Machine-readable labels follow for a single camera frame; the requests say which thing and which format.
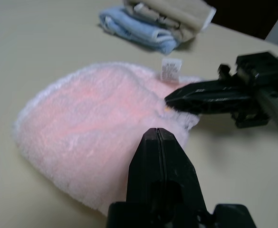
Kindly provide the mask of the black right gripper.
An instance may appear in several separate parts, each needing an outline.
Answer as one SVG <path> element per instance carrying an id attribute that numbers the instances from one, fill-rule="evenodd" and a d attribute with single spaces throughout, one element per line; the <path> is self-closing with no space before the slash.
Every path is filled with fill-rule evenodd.
<path id="1" fill-rule="evenodd" d="M 219 79 L 183 86 L 165 97 L 168 107 L 192 114 L 230 113 L 238 128 L 278 127 L 278 57 L 270 52 L 238 56 L 236 72 L 221 64 Z"/>

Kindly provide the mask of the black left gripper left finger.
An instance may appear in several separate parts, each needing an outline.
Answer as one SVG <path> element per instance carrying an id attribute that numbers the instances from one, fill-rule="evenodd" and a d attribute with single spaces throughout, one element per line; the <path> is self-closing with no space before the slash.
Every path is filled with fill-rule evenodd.
<path id="1" fill-rule="evenodd" d="M 156 205 L 163 187 L 161 143 L 157 128 L 147 130 L 129 166 L 126 201 Z"/>

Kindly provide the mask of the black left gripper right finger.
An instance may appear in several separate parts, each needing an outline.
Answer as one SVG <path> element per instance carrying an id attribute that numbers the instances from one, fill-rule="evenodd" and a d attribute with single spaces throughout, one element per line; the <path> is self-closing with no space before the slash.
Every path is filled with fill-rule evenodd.
<path id="1" fill-rule="evenodd" d="M 192 212 L 208 214 L 196 170 L 173 133 L 158 128 L 163 148 L 163 161 L 169 183 L 177 185 L 174 195 Z"/>

